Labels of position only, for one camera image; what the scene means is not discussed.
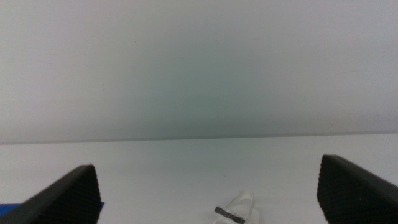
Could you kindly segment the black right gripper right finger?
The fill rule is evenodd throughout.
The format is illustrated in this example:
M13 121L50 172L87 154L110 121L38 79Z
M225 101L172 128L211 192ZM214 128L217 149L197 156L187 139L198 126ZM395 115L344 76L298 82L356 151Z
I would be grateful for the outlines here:
M332 224L397 224L397 186L337 155L323 155L317 200Z

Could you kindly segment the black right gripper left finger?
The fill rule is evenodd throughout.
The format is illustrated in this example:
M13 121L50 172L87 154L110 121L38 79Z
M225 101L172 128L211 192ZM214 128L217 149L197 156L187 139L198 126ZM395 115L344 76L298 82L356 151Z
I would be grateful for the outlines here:
M1 223L97 224L101 210L95 166L81 165L1 215Z

